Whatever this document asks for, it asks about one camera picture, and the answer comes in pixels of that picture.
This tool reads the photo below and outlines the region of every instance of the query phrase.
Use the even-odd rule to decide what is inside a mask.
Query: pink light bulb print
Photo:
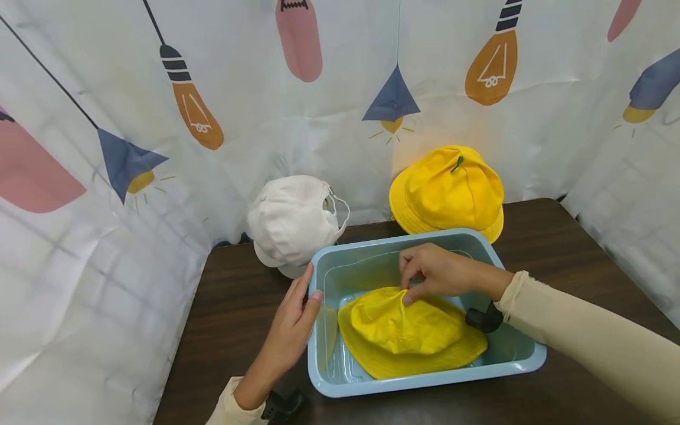
[[[319,78],[323,60],[319,27],[311,0],[278,0],[276,26],[290,72],[307,83]]]
[[[607,41],[610,43],[616,39],[626,29],[630,21],[635,16],[638,7],[642,0],[621,0],[619,8],[616,9],[614,19],[611,21],[611,26],[607,32]]]
[[[0,140],[0,197],[7,202],[44,214],[85,193],[85,187],[2,107]]]

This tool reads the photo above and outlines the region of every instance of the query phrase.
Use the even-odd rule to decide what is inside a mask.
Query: black wrist strap
[[[281,397],[272,391],[265,402],[265,411],[261,418],[264,420],[287,421],[293,413],[296,413],[305,404],[307,399],[300,390],[295,390],[288,398]]]
[[[482,312],[478,309],[468,309],[465,314],[465,324],[479,329],[484,333],[494,332],[500,328],[503,323],[503,313],[501,313],[493,301],[489,302],[486,311]]]

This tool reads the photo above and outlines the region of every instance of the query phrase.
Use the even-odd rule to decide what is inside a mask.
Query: person's left hand
[[[323,294],[315,291],[303,306],[313,271],[311,263],[305,274],[295,279],[274,315],[269,334],[257,358],[234,391],[244,410],[254,410],[267,399],[274,383],[300,359],[314,320],[321,309]]]
[[[313,267],[309,263],[305,274],[290,285],[260,350],[258,357],[274,376],[281,377],[300,359],[321,309],[323,294],[319,290],[314,291],[304,308],[302,305],[312,271]]]

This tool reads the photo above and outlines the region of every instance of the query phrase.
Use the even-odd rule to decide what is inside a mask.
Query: hand
[[[499,301],[513,274],[461,255],[454,254],[433,243],[416,246],[399,253],[401,288],[409,289],[404,305],[428,296],[458,296],[467,292],[481,292]],[[423,282],[411,287],[411,279]]]
[[[274,315],[269,334],[257,358],[234,391],[236,403],[243,410],[255,410],[265,402],[274,383],[300,359],[321,309],[323,294],[314,291],[303,308],[311,263],[305,274],[295,279]]]

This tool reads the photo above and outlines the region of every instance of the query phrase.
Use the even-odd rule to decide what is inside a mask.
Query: cap strap
[[[339,197],[337,197],[337,196],[335,195],[335,193],[333,193],[333,189],[332,189],[330,186],[328,187],[328,190],[330,191],[330,201],[331,201],[331,203],[333,204],[333,212],[334,212],[334,214],[336,214],[336,215],[338,214],[338,209],[335,207],[335,199],[337,199],[338,201],[342,202],[342,203],[345,204],[345,206],[347,207],[347,217],[345,218],[345,222],[342,224],[342,226],[340,227],[340,229],[338,229],[338,231],[335,232],[335,235],[338,236],[338,237],[340,237],[340,236],[342,236],[342,234],[345,232],[345,229],[347,228],[347,221],[349,221],[349,219],[350,219],[350,212],[351,212],[351,211],[350,211],[350,206],[347,205],[347,203],[346,203],[345,201],[343,201],[342,199],[340,199]]]
[[[462,163],[463,163],[463,155],[460,155],[458,157],[458,162],[456,163],[456,166],[450,172],[453,173],[458,167],[460,167],[460,165]]]

